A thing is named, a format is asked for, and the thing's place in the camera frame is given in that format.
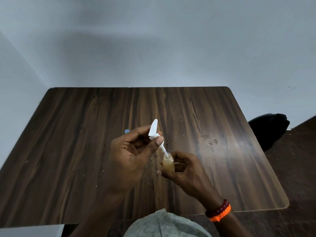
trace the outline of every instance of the wood grain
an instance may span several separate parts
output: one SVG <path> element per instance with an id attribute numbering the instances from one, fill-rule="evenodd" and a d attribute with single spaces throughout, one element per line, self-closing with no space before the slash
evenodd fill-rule
<path id="1" fill-rule="evenodd" d="M 195 153 L 234 211 L 289 201 L 227 87 L 52 88 L 0 171 L 0 227 L 78 223 L 101 193 L 111 140 L 157 118 L 167 151 Z M 203 214 L 148 161 L 117 218 Z"/>

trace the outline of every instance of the bracelet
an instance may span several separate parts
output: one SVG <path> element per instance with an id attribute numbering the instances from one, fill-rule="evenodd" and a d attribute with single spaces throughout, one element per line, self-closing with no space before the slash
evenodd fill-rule
<path id="1" fill-rule="evenodd" d="M 227 199 L 224 199 L 224 203 L 214 211 L 206 211 L 205 215 L 212 221 L 220 221 L 231 211 L 231 206 Z"/>

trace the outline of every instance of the clothing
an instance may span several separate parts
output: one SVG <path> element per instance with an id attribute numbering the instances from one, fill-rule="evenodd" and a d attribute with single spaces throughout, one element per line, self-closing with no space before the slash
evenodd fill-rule
<path id="1" fill-rule="evenodd" d="M 202 226 L 165 209 L 136 220 L 124 237 L 212 237 Z"/>

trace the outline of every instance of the small glass bottle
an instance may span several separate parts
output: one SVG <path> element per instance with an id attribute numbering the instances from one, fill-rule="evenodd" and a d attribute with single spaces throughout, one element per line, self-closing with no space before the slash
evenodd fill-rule
<path id="1" fill-rule="evenodd" d="M 174 159 L 170 153 L 168 153 L 168 156 L 163 155 L 162 166 L 165 170 L 174 171 Z"/>

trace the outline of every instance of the person's left hand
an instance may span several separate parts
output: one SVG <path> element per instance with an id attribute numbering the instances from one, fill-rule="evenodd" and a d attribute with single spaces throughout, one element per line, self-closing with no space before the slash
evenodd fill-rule
<path id="1" fill-rule="evenodd" d="M 106 191 L 126 195 L 140 181 L 148 158 L 163 142 L 161 136 L 151 141 L 149 130 L 150 125 L 139 127 L 112 140 L 106 168 Z"/>

